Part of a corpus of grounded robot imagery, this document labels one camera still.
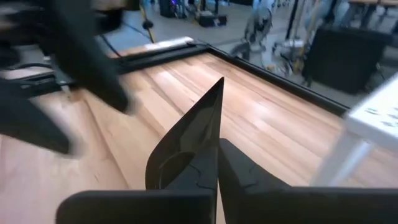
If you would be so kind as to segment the black equipment case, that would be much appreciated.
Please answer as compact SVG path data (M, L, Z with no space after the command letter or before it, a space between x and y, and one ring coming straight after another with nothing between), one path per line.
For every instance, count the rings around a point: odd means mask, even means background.
M322 26L317 29L302 75L328 87L355 95L376 70L392 36L358 28Z

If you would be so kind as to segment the black aluminium table frame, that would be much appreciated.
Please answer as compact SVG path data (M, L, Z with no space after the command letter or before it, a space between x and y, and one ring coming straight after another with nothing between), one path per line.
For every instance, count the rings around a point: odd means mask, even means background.
M225 62L228 62L240 69L263 79L291 94L302 98L316 106L323 108L337 116L343 116L349 107L341 103L331 100L323 95L320 95L302 85L296 84L286 80L271 72L265 71L258 66L250 64L249 62L228 55L226 52L221 51L209 44L194 44L187 42L184 45L177 45L173 47L166 47L162 49L144 50L142 52L128 54L121 58L114 58L113 60L119 65L118 72L124 75L136 70L142 70L149 67L161 65L163 63L174 62L187 57L196 56L199 54L209 53ZM47 93L53 93L61 90L63 84L56 81L54 72L44 72L37 75L28 77L11 79L11 83L20 85L24 95L27 97L40 96Z

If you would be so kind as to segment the small black floor box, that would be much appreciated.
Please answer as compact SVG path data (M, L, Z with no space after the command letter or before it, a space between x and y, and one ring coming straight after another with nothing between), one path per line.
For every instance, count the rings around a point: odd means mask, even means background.
M227 23L227 15L200 16L198 23L202 27L221 27Z

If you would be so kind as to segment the white perforated metal shelf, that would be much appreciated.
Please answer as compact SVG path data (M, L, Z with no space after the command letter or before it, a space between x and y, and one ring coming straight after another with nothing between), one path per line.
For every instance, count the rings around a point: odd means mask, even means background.
M376 146L398 151L398 72L345 114L343 131L310 185L338 185Z

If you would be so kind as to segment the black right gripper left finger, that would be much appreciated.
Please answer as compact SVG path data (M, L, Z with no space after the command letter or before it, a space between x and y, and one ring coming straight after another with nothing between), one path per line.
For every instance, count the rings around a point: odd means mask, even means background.
M215 224L218 148L181 152L160 169L155 190L90 190L57 208L56 224Z

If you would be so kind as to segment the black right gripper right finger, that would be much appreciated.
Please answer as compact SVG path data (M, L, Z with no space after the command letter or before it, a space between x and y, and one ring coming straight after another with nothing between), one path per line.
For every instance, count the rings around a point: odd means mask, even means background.
M227 224L398 224L398 189L294 187L220 139Z

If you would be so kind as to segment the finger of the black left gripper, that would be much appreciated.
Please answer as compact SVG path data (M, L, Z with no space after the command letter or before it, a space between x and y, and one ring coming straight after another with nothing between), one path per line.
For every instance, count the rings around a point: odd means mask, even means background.
M12 84L7 80L0 80L0 109L4 108L10 108L11 110L22 110L26 113L28 111L32 111L33 109L40 110L30 100L21 96L18 85Z
M0 134L46 148L59 154L73 154L73 146L66 133L45 113L33 109L0 109Z

